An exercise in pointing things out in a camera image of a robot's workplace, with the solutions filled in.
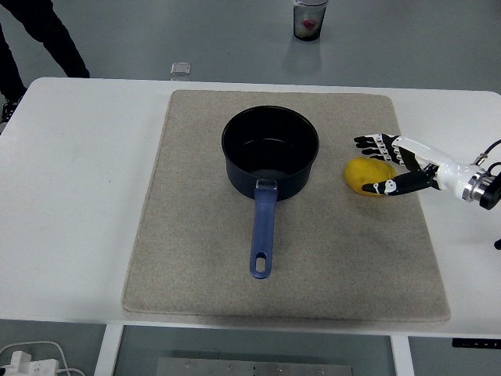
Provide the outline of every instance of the pot handle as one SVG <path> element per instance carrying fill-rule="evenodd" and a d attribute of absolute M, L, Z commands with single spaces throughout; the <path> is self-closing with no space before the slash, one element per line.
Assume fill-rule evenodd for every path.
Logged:
<path fill-rule="evenodd" d="M 275 229 L 275 206 L 279 195 L 276 181 L 259 179 L 254 190 L 255 214 L 252 246 L 250 250 L 250 274 L 264 279 L 272 272 L 273 231 Z M 265 269 L 257 270 L 258 259 L 265 260 Z"/>

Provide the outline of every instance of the plastic cup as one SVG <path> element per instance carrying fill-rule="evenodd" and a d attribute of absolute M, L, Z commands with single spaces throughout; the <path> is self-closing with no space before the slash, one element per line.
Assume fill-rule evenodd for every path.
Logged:
<path fill-rule="evenodd" d="M 294 37 L 307 42 L 319 38 L 327 2 L 329 0 L 293 0 Z"/>

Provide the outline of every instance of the felt mat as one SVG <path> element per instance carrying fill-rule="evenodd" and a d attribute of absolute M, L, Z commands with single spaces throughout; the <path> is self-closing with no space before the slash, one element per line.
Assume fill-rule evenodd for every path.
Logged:
<path fill-rule="evenodd" d="M 276 205 L 272 273 L 249 273 L 254 201 L 229 182 L 226 123 L 288 107 L 319 133 L 306 186 Z M 400 134 L 392 102 L 366 94 L 177 91 L 144 203 L 123 305 L 137 313 L 438 322 L 449 318 L 415 193 L 365 197 L 343 180 L 353 137 Z"/>

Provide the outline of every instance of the yellow lemon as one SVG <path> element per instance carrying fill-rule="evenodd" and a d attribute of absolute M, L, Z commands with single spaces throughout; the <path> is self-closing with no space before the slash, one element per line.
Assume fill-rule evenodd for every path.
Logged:
<path fill-rule="evenodd" d="M 374 158 L 354 158 L 344 168 L 344 180 L 356 193 L 366 196 L 380 196 L 377 193 L 364 192 L 364 184 L 379 183 L 392 179 L 397 172 L 388 163 Z"/>

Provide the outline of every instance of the person's leg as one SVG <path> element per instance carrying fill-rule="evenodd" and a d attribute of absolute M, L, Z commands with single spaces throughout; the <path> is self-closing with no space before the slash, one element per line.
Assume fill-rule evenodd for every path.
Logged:
<path fill-rule="evenodd" d="M 33 39 L 43 43 L 68 77 L 90 77 L 70 33 L 54 13 L 50 0 L 0 0 L 0 4 L 23 24 Z"/>
<path fill-rule="evenodd" d="M 0 93 L 8 102 L 17 102 L 26 92 L 16 61 L 5 41 L 0 24 Z"/>

